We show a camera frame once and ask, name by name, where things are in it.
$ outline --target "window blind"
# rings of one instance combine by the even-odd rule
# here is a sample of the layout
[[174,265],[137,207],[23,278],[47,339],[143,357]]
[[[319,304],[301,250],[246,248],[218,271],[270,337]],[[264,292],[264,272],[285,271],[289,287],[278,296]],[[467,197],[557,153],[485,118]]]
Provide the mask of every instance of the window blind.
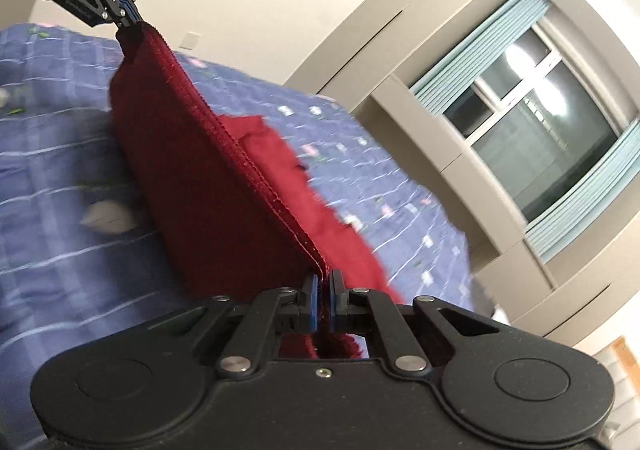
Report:
[[640,171],[640,122],[626,128],[609,151],[564,196],[527,227],[527,240],[548,262],[575,240]]
[[412,92],[431,114],[443,113],[549,7],[549,0],[509,0],[418,80]]

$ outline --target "window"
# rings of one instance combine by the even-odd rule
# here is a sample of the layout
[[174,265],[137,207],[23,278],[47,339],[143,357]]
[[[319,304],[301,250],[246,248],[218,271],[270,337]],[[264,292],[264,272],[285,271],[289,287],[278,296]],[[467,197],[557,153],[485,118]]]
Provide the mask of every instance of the window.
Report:
[[509,46],[444,115],[528,221],[571,189],[617,138],[537,26]]

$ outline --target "bed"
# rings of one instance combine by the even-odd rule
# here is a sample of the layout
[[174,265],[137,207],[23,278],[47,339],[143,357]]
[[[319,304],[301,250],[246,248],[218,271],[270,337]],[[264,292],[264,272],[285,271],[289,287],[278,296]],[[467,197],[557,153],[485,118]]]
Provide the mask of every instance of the bed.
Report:
[[[215,112],[261,114],[279,131],[404,302],[432,294],[492,314],[464,235],[341,106],[177,57]],[[44,361],[190,300],[113,137],[121,60],[117,42],[57,27],[0,32],[0,432],[11,448],[44,439],[28,399]],[[115,219],[96,212],[105,203]]]

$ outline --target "metal screw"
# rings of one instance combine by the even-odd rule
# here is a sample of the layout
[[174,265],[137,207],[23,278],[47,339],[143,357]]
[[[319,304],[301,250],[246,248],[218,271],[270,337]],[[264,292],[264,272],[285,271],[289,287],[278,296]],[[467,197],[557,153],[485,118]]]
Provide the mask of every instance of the metal screw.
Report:
[[316,369],[316,376],[318,378],[330,378],[333,375],[331,369]]
[[251,360],[244,356],[227,356],[220,360],[220,368],[227,372],[245,372],[251,367]]
[[400,356],[396,360],[396,367],[407,372],[419,372],[427,368],[427,362],[420,356]]

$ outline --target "window frame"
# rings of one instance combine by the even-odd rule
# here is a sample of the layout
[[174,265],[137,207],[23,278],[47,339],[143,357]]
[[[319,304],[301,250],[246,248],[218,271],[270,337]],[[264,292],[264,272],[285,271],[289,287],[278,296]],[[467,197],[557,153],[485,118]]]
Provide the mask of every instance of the window frame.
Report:
[[[615,72],[602,53],[594,48],[593,44],[588,43],[587,37],[580,37],[582,31],[573,22],[566,20],[566,17],[561,19],[559,13],[559,10],[548,11],[536,25],[540,32],[556,44],[567,66],[590,93],[617,135],[622,134],[638,116],[636,103],[627,88],[616,78]],[[604,72],[598,72],[594,64],[604,64]],[[628,102],[623,102],[621,106],[619,98],[628,98]],[[631,112],[625,108],[626,106],[631,107]]]
[[560,62],[564,62],[569,71],[578,80],[578,83],[584,88],[587,94],[591,97],[594,103],[600,109],[600,112],[609,123],[616,136],[620,136],[620,126],[613,119],[610,112],[607,110],[607,106],[603,104],[597,93],[593,90],[585,77],[576,68],[573,62],[567,56],[563,55],[558,46],[554,43],[549,35],[540,27],[539,24],[534,24],[531,30],[542,40],[542,42],[549,49],[548,55],[540,61],[540,63],[532,70],[529,76],[524,80],[521,80],[505,97],[499,98],[495,92],[491,90],[489,85],[484,81],[482,75],[480,75],[474,83],[471,85],[473,91],[483,101],[489,109],[494,113],[484,121],[468,138],[465,139],[465,143],[472,146],[476,141],[482,138],[491,128],[497,125],[500,120],[507,115],[507,113],[513,109],[518,103],[520,103],[534,88],[535,85],[546,77]]

